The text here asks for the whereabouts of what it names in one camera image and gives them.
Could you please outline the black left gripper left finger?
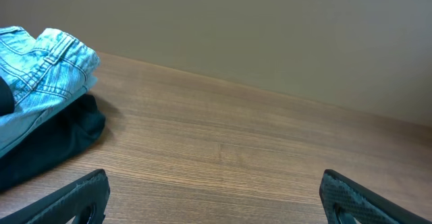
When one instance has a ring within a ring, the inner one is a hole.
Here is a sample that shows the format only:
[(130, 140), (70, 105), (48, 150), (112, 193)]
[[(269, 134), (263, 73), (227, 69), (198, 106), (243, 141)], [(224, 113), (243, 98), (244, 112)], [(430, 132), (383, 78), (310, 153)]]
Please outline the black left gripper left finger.
[(101, 224), (109, 196), (108, 177), (97, 169), (2, 218), (1, 224)]

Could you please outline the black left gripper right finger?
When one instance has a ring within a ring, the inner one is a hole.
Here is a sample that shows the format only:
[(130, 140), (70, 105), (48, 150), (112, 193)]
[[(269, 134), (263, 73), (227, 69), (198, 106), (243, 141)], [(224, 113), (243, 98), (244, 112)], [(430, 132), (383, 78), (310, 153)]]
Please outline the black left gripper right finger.
[(431, 224), (332, 169), (324, 171), (319, 195), (329, 224)]

